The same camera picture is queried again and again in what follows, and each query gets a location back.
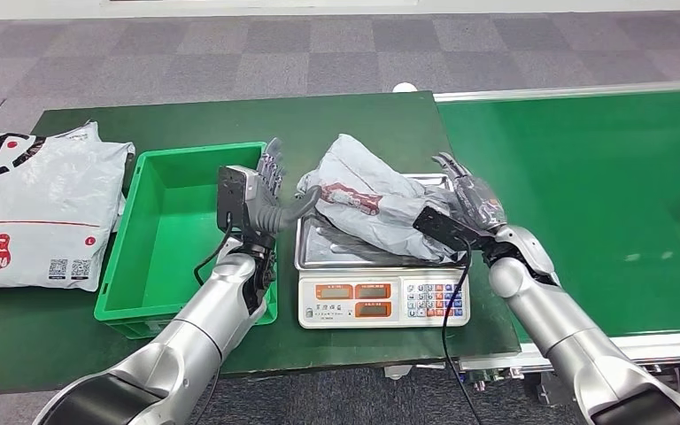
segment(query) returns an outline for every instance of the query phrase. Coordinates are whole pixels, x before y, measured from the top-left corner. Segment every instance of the robotic hand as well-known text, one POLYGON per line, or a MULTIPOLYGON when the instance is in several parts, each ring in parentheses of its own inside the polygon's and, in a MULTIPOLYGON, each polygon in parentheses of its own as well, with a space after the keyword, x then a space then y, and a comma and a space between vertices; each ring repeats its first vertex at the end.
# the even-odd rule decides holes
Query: robotic hand
POLYGON ((470 205, 467 224, 427 207, 413 227, 455 251, 483 252, 491 288, 575 393, 584 419, 595 425, 679 425, 680 393, 628 359, 562 289, 541 243, 527 229, 506 224, 485 182, 459 173, 452 157, 435 160, 455 181, 460 202, 470 205), (466 180, 459 185, 461 176, 466 180))
POLYGON ((186 422, 222 362, 267 309, 275 235, 319 199, 317 187, 287 208, 278 205, 279 149, 274 139, 257 171, 220 168, 217 223, 226 236, 212 255, 217 262, 209 279, 171 323, 119 364, 66 386, 34 425, 186 422))

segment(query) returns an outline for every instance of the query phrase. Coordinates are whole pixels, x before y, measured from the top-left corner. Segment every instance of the package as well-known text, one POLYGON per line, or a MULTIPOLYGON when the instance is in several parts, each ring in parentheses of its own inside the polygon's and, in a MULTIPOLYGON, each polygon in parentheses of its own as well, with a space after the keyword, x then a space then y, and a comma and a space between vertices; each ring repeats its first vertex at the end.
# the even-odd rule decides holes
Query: package
POLYGON ((317 211, 340 230, 397 255, 450 261, 453 251, 413 228, 424 206, 450 213, 447 190, 428 188, 396 172, 350 135, 340 135, 297 190, 319 185, 317 211))
POLYGON ((131 143, 0 133, 0 287, 96 290, 131 143))

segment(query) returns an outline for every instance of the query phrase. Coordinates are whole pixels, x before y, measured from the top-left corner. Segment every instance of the wire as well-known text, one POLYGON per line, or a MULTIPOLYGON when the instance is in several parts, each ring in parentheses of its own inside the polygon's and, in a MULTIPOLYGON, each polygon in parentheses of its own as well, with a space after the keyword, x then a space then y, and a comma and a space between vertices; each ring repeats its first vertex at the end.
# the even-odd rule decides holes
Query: wire
POLYGON ((212 389, 210 390, 210 395, 207 396, 207 401, 205 401, 205 404, 202 406, 202 410, 197 413, 197 418, 192 422, 191 425, 197 425, 199 423, 199 420, 202 419, 202 414, 207 410, 207 406, 210 405, 213 401, 213 396, 215 395, 215 387, 218 386, 218 376, 220 375, 220 369, 218 369, 215 372, 215 377, 212 380, 212 389))
POLYGON ((465 396, 465 400, 467 400, 467 405, 470 406, 470 411, 473 412, 475 421, 478 423, 478 425, 483 425, 483 422, 481 422, 481 417, 478 416, 478 412, 475 411, 473 400, 470 398, 470 395, 465 388, 465 384, 460 380, 460 374, 458 373, 455 363, 452 360, 452 357, 450 357, 449 351, 447 350, 447 319, 450 317, 450 311, 452 310, 452 305, 455 302, 455 298, 457 297, 457 294, 460 293, 462 284, 465 282, 466 276, 468 276, 468 271, 470 270, 470 264, 472 261, 473 250, 470 248, 470 243, 467 240, 464 242, 467 244, 467 250, 465 251, 465 255, 463 257, 465 261, 462 261, 465 263, 465 266, 462 269, 462 275, 457 282, 457 286, 455 286, 455 291, 452 293, 450 302, 447 303, 447 310, 444 312, 444 322, 442 323, 442 347, 444 348, 444 356, 447 358, 447 362, 450 364, 450 369, 452 370, 452 373, 455 375, 455 379, 457 379, 457 382, 460 385, 462 394, 465 396))
POLYGON ((220 241, 220 244, 218 245, 218 247, 215 249, 215 251, 212 254, 208 255, 206 259, 203 259, 202 262, 199 263, 198 266, 194 267, 194 278, 197 279, 197 282, 199 282, 199 286, 205 286, 205 281, 203 281, 202 278, 199 277, 199 270, 201 270, 202 267, 206 266, 207 263, 209 263, 215 257, 218 256, 220 251, 225 246, 225 243, 230 238, 230 234, 233 232, 233 221, 230 219, 230 212, 226 216, 226 221, 228 222, 228 227, 225 229, 225 235, 223 235, 223 240, 220 241))

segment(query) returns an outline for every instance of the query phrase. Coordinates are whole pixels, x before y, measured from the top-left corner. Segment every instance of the gray carpet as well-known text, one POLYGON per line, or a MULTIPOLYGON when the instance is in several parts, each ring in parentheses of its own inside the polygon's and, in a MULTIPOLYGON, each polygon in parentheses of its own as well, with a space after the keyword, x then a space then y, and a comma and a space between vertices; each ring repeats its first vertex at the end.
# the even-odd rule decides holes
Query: gray carpet
MULTIPOLYGON (((206 394, 195 414, 205 406, 206 394)), ((526 397, 521 381, 489 384, 473 395, 484 425, 574 425, 574 407, 539 406, 526 397)), ((0 396, 0 425, 31 423, 53 392, 0 396)), ((381 369, 351 369, 305 375, 218 382, 206 405, 205 424, 383 424, 475 425, 451 373, 416 369, 398 381, 381 369)))
MULTIPOLYGON (((680 80, 680 12, 0 21, 0 131, 46 109, 391 91, 680 80)), ((451 377, 381 370, 225 380, 202 423, 474 423, 451 377)), ((0 425, 50 393, 0 396, 0 425)), ((477 394, 488 424, 575 423, 519 382, 477 394)))

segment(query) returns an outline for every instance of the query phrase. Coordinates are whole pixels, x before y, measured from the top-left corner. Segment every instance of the digital weighing scale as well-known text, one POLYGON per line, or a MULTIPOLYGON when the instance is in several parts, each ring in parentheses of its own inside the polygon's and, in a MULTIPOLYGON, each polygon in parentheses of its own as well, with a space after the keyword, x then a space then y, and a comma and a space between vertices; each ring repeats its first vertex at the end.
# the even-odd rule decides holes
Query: digital weighing scale
MULTIPOLYGON (((406 174, 452 190, 444 174, 406 174)), ((440 327, 462 269, 437 267, 370 245, 312 212, 298 222, 298 322, 304 328, 440 327)), ((447 326, 470 319, 468 278, 447 326)))

